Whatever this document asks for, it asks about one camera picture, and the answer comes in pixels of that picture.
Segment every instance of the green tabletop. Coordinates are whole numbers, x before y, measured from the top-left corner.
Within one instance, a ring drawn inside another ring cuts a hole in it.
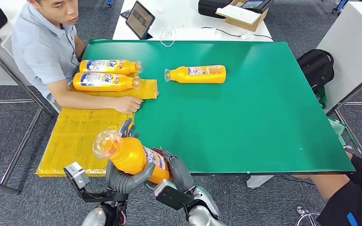
[[[136,131],[193,173],[354,171],[284,42],[91,40],[84,59],[142,62],[160,94],[136,113]],[[166,68],[201,65],[224,65],[225,83],[164,81]]]

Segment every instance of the orange bottle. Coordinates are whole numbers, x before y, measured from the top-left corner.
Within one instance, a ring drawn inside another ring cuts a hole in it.
[[[155,184],[170,178],[169,167],[161,154],[143,146],[137,138],[119,137],[114,129],[99,133],[92,150],[98,158],[109,158],[119,170],[133,175],[141,172],[148,162],[153,162],[156,166],[149,181]]]
[[[174,70],[165,69],[165,81],[179,83],[223,83],[225,77],[226,72],[223,65],[181,66]]]
[[[126,91],[127,89],[138,89],[140,78],[131,78],[123,74],[108,73],[76,73],[73,78],[74,88],[78,91],[100,92],[100,91]]]
[[[141,62],[129,60],[83,60],[80,72],[102,72],[129,75],[142,71]]]

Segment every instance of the gray carpet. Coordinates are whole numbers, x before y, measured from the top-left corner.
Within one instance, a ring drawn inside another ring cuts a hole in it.
[[[76,26],[80,37],[111,39],[122,1],[114,2],[112,8],[106,8],[104,0],[79,0],[79,4],[80,21]],[[276,0],[265,21],[273,38],[287,41],[298,57],[316,47],[331,27],[336,19],[330,13],[333,7],[330,0]],[[0,99],[25,97],[18,87],[0,87]],[[355,99],[362,100],[362,93]],[[35,104],[0,105],[0,178],[35,111]],[[362,143],[362,107],[347,106],[342,113]],[[83,203],[67,179],[34,175],[55,120],[41,115],[9,180],[8,184],[22,189],[22,194],[13,197],[0,193],[0,226],[76,226],[95,206]],[[230,226],[291,226],[298,217],[297,205],[312,211],[323,208],[314,186],[276,176],[251,190],[246,187],[246,179],[247,176],[194,177],[212,194],[221,208],[222,219]],[[92,178],[89,188],[103,185],[103,178]],[[130,195],[128,213],[130,226],[186,225],[182,212],[154,201],[153,194],[143,186]]]

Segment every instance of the cardboard box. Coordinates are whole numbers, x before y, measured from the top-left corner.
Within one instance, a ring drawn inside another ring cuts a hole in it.
[[[235,6],[236,4],[238,4],[238,2],[243,2],[245,3],[246,0],[233,0],[231,2],[230,5]],[[232,24],[234,26],[246,29],[246,30],[250,30],[255,32],[256,29],[259,27],[260,23],[264,20],[264,18],[267,15],[269,9],[266,9],[253,23],[249,24],[240,20],[237,20],[235,18],[232,17],[228,17],[227,15],[223,15],[221,13],[216,12],[216,14],[224,16],[225,17],[225,22],[228,24]]]

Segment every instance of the man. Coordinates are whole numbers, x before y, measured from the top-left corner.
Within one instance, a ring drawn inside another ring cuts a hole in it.
[[[115,109],[133,113],[136,97],[96,97],[68,89],[85,45],[78,37],[78,0],[27,0],[12,34],[20,71],[50,102],[75,109]]]
[[[310,178],[326,205],[317,221],[322,226],[362,226],[362,159],[346,153],[356,172],[347,175],[299,175]]]

